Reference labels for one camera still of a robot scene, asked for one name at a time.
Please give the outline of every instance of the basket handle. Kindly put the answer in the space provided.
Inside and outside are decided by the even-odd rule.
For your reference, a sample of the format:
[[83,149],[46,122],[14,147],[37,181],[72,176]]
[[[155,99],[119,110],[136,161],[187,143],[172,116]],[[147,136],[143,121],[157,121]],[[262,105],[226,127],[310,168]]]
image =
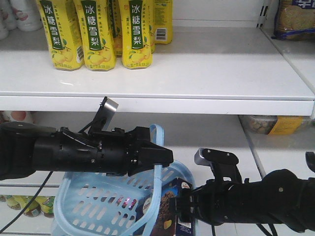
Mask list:
[[[152,142],[162,146],[164,145],[164,130],[158,124],[150,125]],[[148,211],[136,221],[130,228],[124,231],[121,236],[129,236],[141,226],[146,224],[143,235],[149,236],[158,217],[159,205],[162,194],[162,165],[154,166],[153,195]]]

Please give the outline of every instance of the green label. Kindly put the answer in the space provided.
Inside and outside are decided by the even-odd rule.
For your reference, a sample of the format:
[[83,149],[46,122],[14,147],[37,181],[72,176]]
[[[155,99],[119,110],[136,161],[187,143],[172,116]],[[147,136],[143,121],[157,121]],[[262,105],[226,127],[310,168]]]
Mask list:
[[47,25],[48,25],[47,27],[49,29],[49,34],[50,34],[53,48],[57,50],[62,50],[63,44],[62,44],[61,37],[59,34],[57,21],[54,14],[53,4],[50,1],[46,1],[46,0],[41,0],[39,2],[45,13],[45,17],[46,17]]
[[89,44],[91,50],[102,50],[102,44],[99,39],[99,32],[97,26],[97,12],[96,12],[96,2],[92,0],[81,1],[85,21],[87,24],[87,31],[89,36]]
[[131,17],[131,39],[132,49],[143,48],[142,39],[142,0],[129,1]]
[[113,6],[113,0],[109,0],[109,16],[110,16],[110,22],[113,32],[113,37],[116,38],[116,30],[115,30],[115,17],[114,17],[114,6]]

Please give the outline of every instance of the blue plastic basket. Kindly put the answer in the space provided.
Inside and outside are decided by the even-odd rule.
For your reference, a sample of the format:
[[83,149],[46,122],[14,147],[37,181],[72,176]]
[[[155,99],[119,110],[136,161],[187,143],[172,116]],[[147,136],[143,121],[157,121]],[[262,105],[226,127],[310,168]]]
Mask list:
[[[158,125],[150,129],[153,142],[163,145],[163,129]],[[131,177],[66,173],[55,198],[52,236],[128,236],[144,224],[143,235],[149,235],[158,216],[161,186],[176,177],[194,186],[192,174],[179,161]],[[149,210],[135,221],[139,200],[152,192]]]

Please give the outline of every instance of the chocolate box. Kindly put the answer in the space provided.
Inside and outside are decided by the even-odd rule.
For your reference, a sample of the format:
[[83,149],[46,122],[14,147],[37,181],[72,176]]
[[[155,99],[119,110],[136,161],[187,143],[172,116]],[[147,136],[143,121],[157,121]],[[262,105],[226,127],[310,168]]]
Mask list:
[[[179,194],[182,188],[192,188],[187,181],[176,178],[162,187],[158,217],[150,236],[193,236],[194,224],[181,222],[175,213],[169,211],[169,199]],[[148,195],[138,205],[136,220],[140,219],[149,208],[152,195]],[[134,236],[141,236],[143,227],[135,231]]]

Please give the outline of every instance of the screw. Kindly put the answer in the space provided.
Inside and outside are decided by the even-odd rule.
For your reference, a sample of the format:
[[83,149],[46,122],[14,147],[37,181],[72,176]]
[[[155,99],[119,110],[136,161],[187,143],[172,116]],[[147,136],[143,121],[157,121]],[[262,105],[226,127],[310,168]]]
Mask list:
[[98,143],[98,146],[97,146],[97,147],[98,147],[98,149],[99,149],[99,150],[102,150],[102,141],[99,141],[99,143]]

